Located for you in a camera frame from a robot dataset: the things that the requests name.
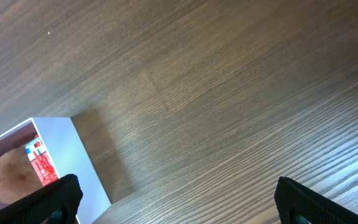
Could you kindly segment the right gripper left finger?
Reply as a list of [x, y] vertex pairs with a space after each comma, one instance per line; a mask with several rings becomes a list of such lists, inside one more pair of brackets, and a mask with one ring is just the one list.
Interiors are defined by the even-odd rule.
[[68, 174], [0, 209], [0, 223], [75, 223], [82, 197], [77, 176]]

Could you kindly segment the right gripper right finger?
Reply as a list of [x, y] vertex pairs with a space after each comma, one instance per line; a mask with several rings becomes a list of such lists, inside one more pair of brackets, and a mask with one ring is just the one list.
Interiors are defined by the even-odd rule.
[[274, 199], [282, 224], [358, 224], [358, 214], [288, 177], [280, 177]]

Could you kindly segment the red toy fire truck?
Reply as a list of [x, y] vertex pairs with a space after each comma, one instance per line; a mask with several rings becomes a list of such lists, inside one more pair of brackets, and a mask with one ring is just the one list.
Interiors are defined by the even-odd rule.
[[25, 151], [43, 186], [51, 184], [59, 179], [47, 148], [38, 134], [35, 135], [33, 140], [25, 145]]

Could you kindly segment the brown plush toy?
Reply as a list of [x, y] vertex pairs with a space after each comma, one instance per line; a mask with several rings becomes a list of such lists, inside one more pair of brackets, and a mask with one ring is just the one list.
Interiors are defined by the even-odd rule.
[[12, 204], [43, 187], [24, 147], [0, 157], [0, 202]]

